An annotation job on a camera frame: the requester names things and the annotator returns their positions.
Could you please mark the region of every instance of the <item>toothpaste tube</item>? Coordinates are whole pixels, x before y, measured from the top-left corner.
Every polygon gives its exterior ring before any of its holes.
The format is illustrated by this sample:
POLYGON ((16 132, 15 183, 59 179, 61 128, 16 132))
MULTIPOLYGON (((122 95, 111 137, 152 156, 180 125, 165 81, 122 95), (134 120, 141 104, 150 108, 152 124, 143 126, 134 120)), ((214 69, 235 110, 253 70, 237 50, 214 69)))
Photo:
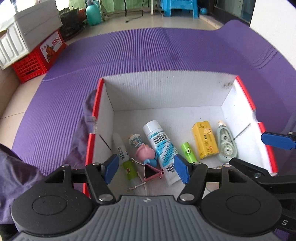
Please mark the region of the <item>toothpaste tube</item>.
POLYGON ((159 165, 164 170, 164 176, 168 185, 172 185, 180 180, 174 167, 174 157, 178 151, 170 139, 168 139, 158 122, 155 120, 148 122, 143 127, 143 131, 147 136, 152 149, 158 156, 159 165))

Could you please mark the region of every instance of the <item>small figurine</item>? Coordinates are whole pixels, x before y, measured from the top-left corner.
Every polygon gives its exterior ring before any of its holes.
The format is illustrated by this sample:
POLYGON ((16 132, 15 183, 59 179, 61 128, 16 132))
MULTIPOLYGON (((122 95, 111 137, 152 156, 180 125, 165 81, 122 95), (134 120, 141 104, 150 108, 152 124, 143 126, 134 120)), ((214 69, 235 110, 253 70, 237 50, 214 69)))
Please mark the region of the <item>small figurine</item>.
POLYGON ((155 151, 147 144, 142 144, 136 151, 136 157, 139 162, 149 164, 153 167, 157 166, 157 155, 155 151))
POLYGON ((147 144, 144 144, 141 140, 141 136, 139 134, 132 135, 129 138, 129 142, 131 145, 137 147, 136 158, 139 162, 145 164, 149 164, 153 167, 157 166, 157 155, 155 151, 150 148, 147 144))

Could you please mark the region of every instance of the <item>white plastic container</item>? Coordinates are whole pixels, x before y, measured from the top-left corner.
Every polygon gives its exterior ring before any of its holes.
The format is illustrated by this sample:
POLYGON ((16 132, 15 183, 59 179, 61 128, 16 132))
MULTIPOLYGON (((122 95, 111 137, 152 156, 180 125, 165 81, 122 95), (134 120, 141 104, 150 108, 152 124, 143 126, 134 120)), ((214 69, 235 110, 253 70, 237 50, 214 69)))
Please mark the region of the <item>white plastic container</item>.
POLYGON ((156 120, 148 122, 143 131, 158 156, 158 163, 165 173, 168 185, 180 180, 174 167, 174 157, 178 153, 170 139, 167 137, 156 120))
POLYGON ((7 68, 29 54, 62 26, 55 1, 28 1, 16 12, 13 4, 0 8, 0 67, 7 68))

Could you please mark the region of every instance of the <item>tiled floor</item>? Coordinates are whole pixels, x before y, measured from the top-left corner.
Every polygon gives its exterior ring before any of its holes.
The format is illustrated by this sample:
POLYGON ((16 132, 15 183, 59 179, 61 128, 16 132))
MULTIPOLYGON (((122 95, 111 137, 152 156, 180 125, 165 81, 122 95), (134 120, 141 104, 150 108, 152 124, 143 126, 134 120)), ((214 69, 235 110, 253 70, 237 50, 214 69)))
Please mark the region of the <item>tiled floor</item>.
MULTIPOLYGON (((135 28, 151 28, 151 27, 168 27, 168 28, 193 28, 204 30, 215 30, 216 28, 202 19, 193 19, 190 17, 170 17, 163 18, 161 15, 151 16, 145 13, 139 19, 131 20, 133 17, 140 16, 141 13, 129 14, 128 17, 111 18, 97 26, 84 29, 75 38, 69 40, 67 44, 71 44, 79 39, 90 37, 98 34, 104 34, 113 31, 135 29, 135 28)), ((43 76, 32 79, 20 85, 14 93, 9 105, 7 106, 3 116, 0 119, 0 143, 12 148, 17 129, 26 112, 26 109, 32 100, 43 76)))

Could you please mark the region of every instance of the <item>green glue stick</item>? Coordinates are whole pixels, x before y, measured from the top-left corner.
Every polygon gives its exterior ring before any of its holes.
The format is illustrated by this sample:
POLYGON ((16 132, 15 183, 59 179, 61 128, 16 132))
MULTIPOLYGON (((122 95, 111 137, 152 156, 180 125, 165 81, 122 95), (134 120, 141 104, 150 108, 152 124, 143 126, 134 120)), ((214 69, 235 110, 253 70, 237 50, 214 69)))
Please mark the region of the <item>green glue stick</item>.
POLYGON ((191 147, 188 142, 185 142, 181 145, 181 149, 185 154, 185 158, 189 163, 197 162, 197 159, 191 150, 191 147))

